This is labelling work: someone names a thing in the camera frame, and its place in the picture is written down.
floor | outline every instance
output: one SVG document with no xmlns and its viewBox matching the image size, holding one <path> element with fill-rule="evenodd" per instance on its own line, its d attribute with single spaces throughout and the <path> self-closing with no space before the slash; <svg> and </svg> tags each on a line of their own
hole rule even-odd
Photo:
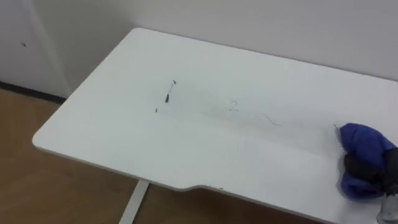
<svg viewBox="0 0 398 224">
<path fill-rule="evenodd" d="M 5 90 L 0 105 L 1 223 L 117 224 L 136 180 L 36 150 L 33 134 L 59 105 Z M 209 190 L 154 185 L 134 223 L 316 224 Z"/>
</svg>

black mark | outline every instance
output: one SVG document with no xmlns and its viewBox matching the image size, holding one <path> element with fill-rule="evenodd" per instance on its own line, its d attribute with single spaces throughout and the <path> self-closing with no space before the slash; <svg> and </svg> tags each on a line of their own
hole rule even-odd
<svg viewBox="0 0 398 224">
<path fill-rule="evenodd" d="M 173 86 L 174 86 L 175 84 L 177 84 L 177 82 L 173 80 L 172 86 L 170 87 L 170 90 L 169 90 L 169 92 L 167 93 L 167 96 L 166 96 L 166 100 L 165 100 L 166 103 L 169 102 L 169 98 L 170 98 L 169 95 L 170 95 L 170 92 L 172 91 Z"/>
<path fill-rule="evenodd" d="M 269 117 L 265 113 L 261 113 L 261 114 L 264 115 L 269 120 L 269 122 L 271 122 L 273 125 L 281 126 L 281 124 L 274 123 L 271 119 L 269 119 Z"/>
</svg>

table top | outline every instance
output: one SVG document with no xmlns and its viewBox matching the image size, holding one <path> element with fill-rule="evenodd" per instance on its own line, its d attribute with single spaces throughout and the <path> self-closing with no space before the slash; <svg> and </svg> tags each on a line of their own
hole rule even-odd
<svg viewBox="0 0 398 224">
<path fill-rule="evenodd" d="M 335 125 L 367 124 L 398 142 L 397 96 L 389 80 L 134 29 L 33 142 L 171 189 L 375 223 L 379 201 L 339 191 Z"/>
</svg>

blue fabric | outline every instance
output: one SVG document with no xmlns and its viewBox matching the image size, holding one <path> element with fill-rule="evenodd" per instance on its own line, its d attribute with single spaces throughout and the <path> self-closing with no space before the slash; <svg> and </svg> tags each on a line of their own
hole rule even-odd
<svg viewBox="0 0 398 224">
<path fill-rule="evenodd" d="M 379 131 L 362 124 L 348 123 L 340 128 L 340 138 L 344 150 L 357 159 L 376 166 L 384 171 L 383 154 L 395 145 L 385 138 Z M 356 179 L 344 173 L 341 188 L 351 199 L 370 199 L 383 195 L 379 186 Z"/>
</svg>

table leg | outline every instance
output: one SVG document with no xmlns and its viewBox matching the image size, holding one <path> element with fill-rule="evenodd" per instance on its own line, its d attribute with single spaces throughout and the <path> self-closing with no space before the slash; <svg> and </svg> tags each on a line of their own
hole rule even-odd
<svg viewBox="0 0 398 224">
<path fill-rule="evenodd" d="M 149 183 L 144 180 L 139 180 L 136 188 L 134 189 L 130 201 L 124 210 L 123 216 L 119 221 L 119 224 L 132 224 L 134 218 L 137 215 L 138 208 L 145 196 Z"/>
</svg>

